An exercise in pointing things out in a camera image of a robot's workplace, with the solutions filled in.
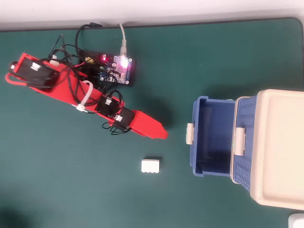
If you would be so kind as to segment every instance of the white block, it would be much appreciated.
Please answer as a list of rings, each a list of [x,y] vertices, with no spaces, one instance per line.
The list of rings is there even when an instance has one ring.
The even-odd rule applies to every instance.
[[[293,214],[288,219],[289,228],[304,228],[304,214]]]
[[[142,172],[160,172],[160,160],[157,159],[143,159],[142,160]]]

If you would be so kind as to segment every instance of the blue storage box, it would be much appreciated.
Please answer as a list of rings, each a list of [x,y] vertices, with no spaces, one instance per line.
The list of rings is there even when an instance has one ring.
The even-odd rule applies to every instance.
[[[190,146],[194,175],[229,176],[234,108],[233,100],[208,99],[207,96],[200,96],[194,102],[193,144]]]

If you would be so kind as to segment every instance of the small white object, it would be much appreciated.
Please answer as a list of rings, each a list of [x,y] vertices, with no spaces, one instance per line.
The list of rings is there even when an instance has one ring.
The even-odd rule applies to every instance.
[[[289,216],[288,228],[304,228],[304,214],[293,214]]]
[[[245,150],[245,128],[236,127],[234,132],[234,140],[232,151],[235,155],[243,156]]]
[[[105,101],[105,104],[106,104],[106,105],[110,105],[111,102],[112,102],[112,99],[109,98],[109,97],[107,97],[107,98],[106,98],[106,101]]]
[[[118,122],[121,122],[121,120],[123,119],[123,117],[122,117],[121,115],[116,115],[116,116],[114,117],[114,119],[115,119],[116,121],[118,121]]]
[[[89,97],[90,97],[90,95],[91,95],[91,93],[93,91],[93,84],[92,84],[92,82],[90,82],[88,80],[85,80],[85,81],[83,81],[83,83],[89,84],[89,89],[88,89],[85,97],[82,99],[81,103],[76,106],[76,109],[79,110],[79,111],[81,111],[81,112],[85,111],[85,109],[86,109],[85,108],[85,104],[88,101],[88,99],[89,99]]]
[[[192,145],[194,140],[194,124],[187,124],[187,133],[186,133],[186,144]]]
[[[33,69],[33,70],[38,71],[40,67],[41,67],[41,66],[40,66],[39,64],[33,63],[32,66],[31,66],[30,68]]]
[[[142,172],[160,172],[160,160],[157,159],[143,159],[142,160]]]
[[[56,67],[59,66],[59,62],[57,62],[55,60],[51,60],[49,63],[52,64],[52,65],[54,65],[54,66],[56,66]]]

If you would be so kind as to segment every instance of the white cable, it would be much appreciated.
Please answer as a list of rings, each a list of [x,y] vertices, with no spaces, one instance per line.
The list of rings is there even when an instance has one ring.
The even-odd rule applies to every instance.
[[[124,28],[121,23],[119,23],[120,29],[122,30],[123,33],[123,41],[122,41],[122,47],[120,48],[120,55],[121,56],[126,56],[127,55],[127,40],[125,39],[125,33],[124,33]]]
[[[81,111],[81,112],[85,111],[85,109],[86,109],[85,108],[85,104],[88,101],[88,99],[89,99],[89,97],[90,97],[90,95],[91,95],[91,93],[93,91],[93,84],[92,84],[92,82],[90,82],[88,80],[85,80],[85,81],[82,81],[82,82],[86,83],[86,84],[89,84],[90,86],[89,86],[89,89],[88,89],[85,97],[82,99],[81,103],[76,106],[76,109],[79,110],[79,111]]]
[[[125,34],[124,34],[124,28],[123,25],[121,23],[119,23],[120,29],[122,30],[123,33],[123,39],[125,39]]]

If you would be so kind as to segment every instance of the beige lid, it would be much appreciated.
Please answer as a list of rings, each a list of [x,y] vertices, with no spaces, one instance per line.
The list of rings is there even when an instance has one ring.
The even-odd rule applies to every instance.
[[[250,195],[304,210],[304,92],[264,90],[256,105]]]

